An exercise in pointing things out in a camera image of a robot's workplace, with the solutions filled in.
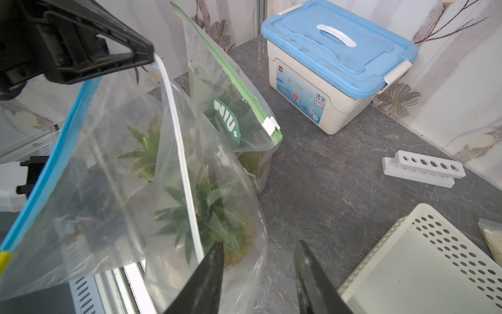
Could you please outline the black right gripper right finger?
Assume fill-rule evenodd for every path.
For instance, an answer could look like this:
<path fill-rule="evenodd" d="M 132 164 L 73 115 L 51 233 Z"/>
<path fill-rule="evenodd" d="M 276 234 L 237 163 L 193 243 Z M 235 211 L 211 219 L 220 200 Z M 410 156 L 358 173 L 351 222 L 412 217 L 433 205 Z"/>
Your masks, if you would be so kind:
<path fill-rule="evenodd" d="M 303 240 L 295 243 L 294 266 L 301 314 L 352 313 Z"/>

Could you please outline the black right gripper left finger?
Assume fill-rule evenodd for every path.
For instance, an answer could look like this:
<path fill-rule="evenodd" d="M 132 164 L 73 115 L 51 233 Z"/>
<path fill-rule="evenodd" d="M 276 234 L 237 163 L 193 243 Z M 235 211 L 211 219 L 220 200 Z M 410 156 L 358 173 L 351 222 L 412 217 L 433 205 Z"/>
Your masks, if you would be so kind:
<path fill-rule="evenodd" d="M 223 243 L 216 242 L 164 314 L 217 314 L 222 295 L 223 273 L 224 246 Z"/>

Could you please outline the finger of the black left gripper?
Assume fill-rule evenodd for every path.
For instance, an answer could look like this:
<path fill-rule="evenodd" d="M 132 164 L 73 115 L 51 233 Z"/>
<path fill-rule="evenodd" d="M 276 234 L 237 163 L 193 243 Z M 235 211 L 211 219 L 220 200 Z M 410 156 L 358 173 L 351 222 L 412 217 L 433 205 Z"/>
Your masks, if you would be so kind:
<path fill-rule="evenodd" d="M 39 75 L 73 85 L 154 62 L 154 45 L 96 1 L 1 2 L 1 99 Z"/>

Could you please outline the yellow pineapple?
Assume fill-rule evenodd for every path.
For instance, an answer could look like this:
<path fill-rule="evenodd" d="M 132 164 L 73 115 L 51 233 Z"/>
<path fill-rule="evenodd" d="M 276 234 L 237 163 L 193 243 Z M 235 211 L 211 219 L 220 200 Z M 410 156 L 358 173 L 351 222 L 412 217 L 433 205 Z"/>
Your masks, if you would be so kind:
<path fill-rule="evenodd" d="M 148 183 L 152 183 L 156 172 L 156 161 L 162 125 L 158 117 L 155 116 L 150 121 L 148 133 L 146 135 L 131 125 L 127 125 L 126 127 L 129 133 L 141 146 L 119 155 L 117 159 L 135 159 L 135 162 L 128 170 L 128 176 L 137 173 L 139 179 L 144 179 Z"/>
<path fill-rule="evenodd" d="M 230 200 L 235 181 L 216 181 L 208 164 L 201 166 L 197 174 L 189 172 L 189 178 L 195 183 L 192 187 L 194 209 L 204 252 L 209 252 L 213 244 L 221 242 L 224 245 L 225 267 L 238 264 L 244 258 L 252 236 L 245 226 L 244 215 L 238 212 L 237 205 Z M 175 236 L 175 245 L 183 242 L 186 261 L 189 263 L 194 244 L 186 197 L 180 188 L 166 186 L 165 191 L 176 204 L 154 213 L 154 220 L 166 225 L 152 235 Z"/>

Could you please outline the clear bag blue zipper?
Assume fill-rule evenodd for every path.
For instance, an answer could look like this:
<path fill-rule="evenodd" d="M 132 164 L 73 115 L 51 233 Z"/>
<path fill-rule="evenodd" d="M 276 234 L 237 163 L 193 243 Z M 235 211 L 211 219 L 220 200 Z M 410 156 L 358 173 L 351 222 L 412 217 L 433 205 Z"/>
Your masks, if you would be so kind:
<path fill-rule="evenodd" d="M 128 176 L 148 133 L 163 119 L 162 77 L 135 70 L 86 81 L 20 216 L 1 246 L 1 299 L 143 260 L 156 206 L 154 182 Z"/>
<path fill-rule="evenodd" d="M 254 187 L 237 157 L 186 93 L 169 79 L 160 57 L 163 119 L 156 155 L 156 211 L 146 252 L 145 283 L 158 313 L 182 299 L 213 247 L 223 251 L 218 313 L 252 313 L 268 252 Z"/>

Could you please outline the green zipper NIU bag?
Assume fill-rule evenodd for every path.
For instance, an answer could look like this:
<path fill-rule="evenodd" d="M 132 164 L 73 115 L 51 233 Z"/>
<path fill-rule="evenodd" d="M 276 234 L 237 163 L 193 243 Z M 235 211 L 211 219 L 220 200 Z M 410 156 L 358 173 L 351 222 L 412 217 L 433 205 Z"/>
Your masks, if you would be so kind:
<path fill-rule="evenodd" d="M 260 193 L 282 141 L 275 115 L 230 56 L 176 3 L 172 7 L 183 23 L 192 101 L 227 141 Z"/>

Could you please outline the small bag of rice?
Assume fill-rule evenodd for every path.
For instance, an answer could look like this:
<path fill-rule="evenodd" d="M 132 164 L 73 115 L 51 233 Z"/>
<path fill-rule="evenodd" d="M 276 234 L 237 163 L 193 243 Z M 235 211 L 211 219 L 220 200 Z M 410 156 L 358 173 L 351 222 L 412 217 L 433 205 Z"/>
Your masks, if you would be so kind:
<path fill-rule="evenodd" d="M 484 240 L 492 254 L 495 262 L 502 266 L 502 240 L 501 240 L 501 223 L 490 221 L 485 218 L 478 220 L 478 227 L 484 237 Z"/>

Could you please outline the white perforated plastic basket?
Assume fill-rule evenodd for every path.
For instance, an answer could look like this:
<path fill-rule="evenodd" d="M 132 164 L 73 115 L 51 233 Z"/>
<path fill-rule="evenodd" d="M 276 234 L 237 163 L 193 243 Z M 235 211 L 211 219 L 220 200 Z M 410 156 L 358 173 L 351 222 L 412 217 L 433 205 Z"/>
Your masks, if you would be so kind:
<path fill-rule="evenodd" d="M 353 313 L 500 313 L 501 267 L 431 205 L 418 204 L 338 293 Z"/>

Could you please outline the white test tube rack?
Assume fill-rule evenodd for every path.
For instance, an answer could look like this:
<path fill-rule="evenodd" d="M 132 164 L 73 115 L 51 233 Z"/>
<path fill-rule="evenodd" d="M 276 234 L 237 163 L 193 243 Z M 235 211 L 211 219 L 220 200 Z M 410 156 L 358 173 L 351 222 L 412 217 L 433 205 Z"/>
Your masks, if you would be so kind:
<path fill-rule="evenodd" d="M 384 175 L 438 187 L 452 188 L 456 179 L 466 176 L 460 162 L 404 150 L 383 158 Z"/>

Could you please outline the blue lid storage box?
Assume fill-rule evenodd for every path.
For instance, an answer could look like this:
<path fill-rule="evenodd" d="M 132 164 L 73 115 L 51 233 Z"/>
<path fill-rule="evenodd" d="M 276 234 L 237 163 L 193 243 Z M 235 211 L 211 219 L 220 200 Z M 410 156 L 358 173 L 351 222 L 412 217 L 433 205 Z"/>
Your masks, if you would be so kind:
<path fill-rule="evenodd" d="M 264 21 L 270 85 L 333 135 L 413 65 L 418 47 L 329 1 Z"/>

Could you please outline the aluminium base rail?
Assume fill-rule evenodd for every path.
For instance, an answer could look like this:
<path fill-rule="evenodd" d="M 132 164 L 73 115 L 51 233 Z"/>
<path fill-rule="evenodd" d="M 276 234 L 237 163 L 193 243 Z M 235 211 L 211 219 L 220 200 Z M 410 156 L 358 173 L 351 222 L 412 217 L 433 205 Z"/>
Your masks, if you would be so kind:
<path fill-rule="evenodd" d="M 146 261 L 69 282 L 76 313 L 156 313 L 147 291 Z"/>

